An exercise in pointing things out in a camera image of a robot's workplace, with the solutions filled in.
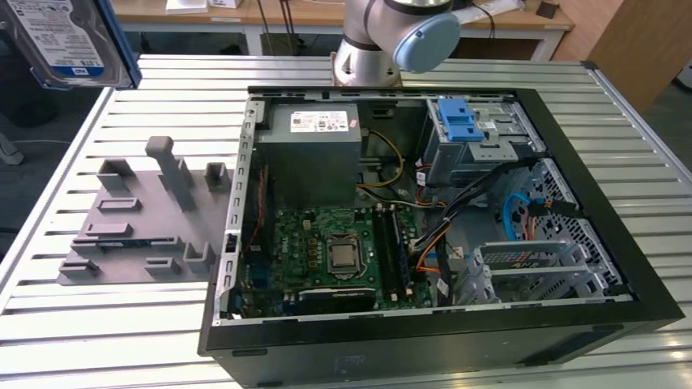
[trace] power supply label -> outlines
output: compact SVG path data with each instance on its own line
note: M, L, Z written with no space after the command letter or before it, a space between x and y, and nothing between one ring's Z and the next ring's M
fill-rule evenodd
M291 114L291 132L349 131L346 111L297 111Z
M98 76L105 63L89 33L75 24L70 0L9 0L46 62L63 75Z

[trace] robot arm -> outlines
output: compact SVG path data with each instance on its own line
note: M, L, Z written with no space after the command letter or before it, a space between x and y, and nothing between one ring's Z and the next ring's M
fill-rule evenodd
M461 24L451 0L350 0L335 78L346 86L390 86L399 70L426 73L453 53Z

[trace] metal worktable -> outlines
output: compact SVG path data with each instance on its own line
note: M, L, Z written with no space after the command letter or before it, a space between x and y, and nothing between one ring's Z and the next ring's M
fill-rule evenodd
M327 85L330 60L149 55L141 66L141 90L101 94L0 267L3 389L238 387L197 353L206 283L62 287L55 277L103 159L155 169L146 141L170 135L190 169L210 161L233 168L246 87ZM539 90L689 318L562 366L338 386L691 387L692 180L603 76L579 63L458 60L405 75L405 84Z

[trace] motherboard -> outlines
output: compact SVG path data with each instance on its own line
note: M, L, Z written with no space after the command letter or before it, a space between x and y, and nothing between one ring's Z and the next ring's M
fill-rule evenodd
M309 306L309 313L321 313L330 309L327 301L339 304L341 300L350 306L339 310L350 311L359 311L359 306L365 310L431 306L427 279L409 274L407 258L399 258L397 244L389 244L399 242L403 249L415 237L415 216L409 208L278 211L273 260L250 264L255 302L250 314L295 314L302 306Z

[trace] green circuit board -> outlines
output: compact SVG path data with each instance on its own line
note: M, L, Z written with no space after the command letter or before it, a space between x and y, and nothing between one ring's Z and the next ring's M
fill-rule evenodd
M405 241L417 236L415 216L409 208L398 212ZM381 291L381 264L375 244L373 209L337 208L278 211L275 219L273 265L269 285L255 291L255 308L261 316L283 314L283 296L315 288L373 288L377 290L377 310L399 310L431 306L427 280L414 283L410 297L393 301ZM341 237L358 239L359 271L353 275L330 272L329 247Z

